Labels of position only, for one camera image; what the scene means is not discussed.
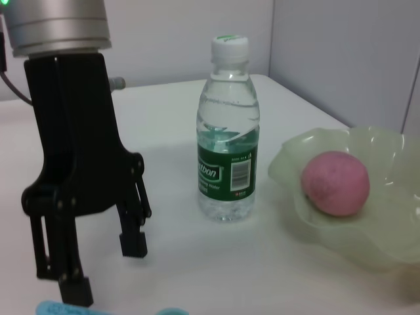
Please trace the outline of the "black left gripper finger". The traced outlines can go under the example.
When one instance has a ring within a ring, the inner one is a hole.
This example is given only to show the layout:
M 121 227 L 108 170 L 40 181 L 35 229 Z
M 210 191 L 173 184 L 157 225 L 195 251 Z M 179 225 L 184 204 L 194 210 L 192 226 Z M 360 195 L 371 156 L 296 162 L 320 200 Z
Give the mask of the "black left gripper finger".
M 92 305 L 93 295 L 84 276 L 73 218 L 31 217 L 31 232 L 37 277 L 58 282 L 62 301 Z
M 117 204 L 121 223 L 119 235 L 124 257 L 145 257 L 148 253 L 146 236 L 140 231 L 146 219 L 152 215 L 142 176 L 128 190 L 125 199 Z

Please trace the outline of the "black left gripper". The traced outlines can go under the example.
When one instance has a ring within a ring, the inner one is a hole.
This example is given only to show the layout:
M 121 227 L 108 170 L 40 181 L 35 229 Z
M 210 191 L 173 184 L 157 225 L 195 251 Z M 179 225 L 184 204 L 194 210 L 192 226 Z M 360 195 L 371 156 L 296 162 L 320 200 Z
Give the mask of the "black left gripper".
M 24 68 L 44 155 L 22 194 L 25 214 L 79 217 L 122 205 L 142 216 L 142 157 L 120 139 L 104 57 L 46 56 Z

